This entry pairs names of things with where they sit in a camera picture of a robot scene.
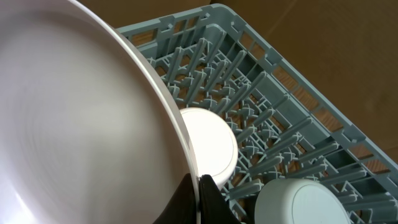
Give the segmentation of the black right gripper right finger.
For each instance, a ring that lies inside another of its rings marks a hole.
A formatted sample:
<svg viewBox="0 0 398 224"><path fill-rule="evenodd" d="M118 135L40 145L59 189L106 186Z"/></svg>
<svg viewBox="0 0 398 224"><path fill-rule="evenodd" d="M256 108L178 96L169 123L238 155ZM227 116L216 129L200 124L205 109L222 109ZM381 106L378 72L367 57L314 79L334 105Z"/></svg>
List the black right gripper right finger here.
<svg viewBox="0 0 398 224"><path fill-rule="evenodd" d="M201 224L240 224L212 176L203 175L199 180Z"/></svg>

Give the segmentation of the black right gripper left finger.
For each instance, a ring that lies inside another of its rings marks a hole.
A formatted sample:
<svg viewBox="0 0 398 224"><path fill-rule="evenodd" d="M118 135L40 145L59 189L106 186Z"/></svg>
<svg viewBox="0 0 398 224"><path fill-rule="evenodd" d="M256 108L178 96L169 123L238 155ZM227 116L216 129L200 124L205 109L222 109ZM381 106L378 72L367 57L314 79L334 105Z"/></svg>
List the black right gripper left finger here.
<svg viewBox="0 0 398 224"><path fill-rule="evenodd" d="M190 174L186 174L154 224L194 224L196 200Z"/></svg>

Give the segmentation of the large white plate with crumbs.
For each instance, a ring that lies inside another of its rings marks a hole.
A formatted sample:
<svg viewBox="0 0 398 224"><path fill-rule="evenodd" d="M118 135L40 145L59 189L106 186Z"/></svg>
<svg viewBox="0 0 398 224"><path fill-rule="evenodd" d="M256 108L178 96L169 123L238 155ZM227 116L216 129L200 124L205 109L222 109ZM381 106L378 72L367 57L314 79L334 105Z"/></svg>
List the large white plate with crumbs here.
<svg viewBox="0 0 398 224"><path fill-rule="evenodd" d="M1 222L154 223L197 168L151 64L78 1L1 2Z"/></svg>

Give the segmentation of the small white bowl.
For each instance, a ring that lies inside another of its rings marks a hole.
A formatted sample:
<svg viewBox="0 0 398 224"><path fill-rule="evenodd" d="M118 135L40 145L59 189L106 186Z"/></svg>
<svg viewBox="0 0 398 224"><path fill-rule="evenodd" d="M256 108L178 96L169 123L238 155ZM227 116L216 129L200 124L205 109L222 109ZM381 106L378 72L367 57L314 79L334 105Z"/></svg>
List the small white bowl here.
<svg viewBox="0 0 398 224"><path fill-rule="evenodd" d="M222 189L238 161L238 144L232 129L219 115L203 108L184 108L180 113L195 153L198 176L210 175Z"/></svg>

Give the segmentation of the grey dishwasher rack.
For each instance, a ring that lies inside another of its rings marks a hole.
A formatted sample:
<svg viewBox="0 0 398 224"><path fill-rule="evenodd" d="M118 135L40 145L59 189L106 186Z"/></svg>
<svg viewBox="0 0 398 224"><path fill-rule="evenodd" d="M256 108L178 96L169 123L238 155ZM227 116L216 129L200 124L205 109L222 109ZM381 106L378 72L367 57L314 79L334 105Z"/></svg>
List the grey dishwasher rack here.
<svg viewBox="0 0 398 224"><path fill-rule="evenodd" d="M397 164L229 7L211 4L119 28L181 108L220 115L238 142L221 194L241 223L269 181L327 187L350 223L397 222Z"/></svg>

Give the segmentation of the grey saucer bowl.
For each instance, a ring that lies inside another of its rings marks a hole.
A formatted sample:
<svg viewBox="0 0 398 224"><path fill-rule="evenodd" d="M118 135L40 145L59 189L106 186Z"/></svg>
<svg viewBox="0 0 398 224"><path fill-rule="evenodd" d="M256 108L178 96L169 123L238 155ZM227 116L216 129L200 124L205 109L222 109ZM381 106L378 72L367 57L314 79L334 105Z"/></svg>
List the grey saucer bowl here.
<svg viewBox="0 0 398 224"><path fill-rule="evenodd" d="M275 179L263 186L254 207L255 224L349 224L337 197L318 182Z"/></svg>

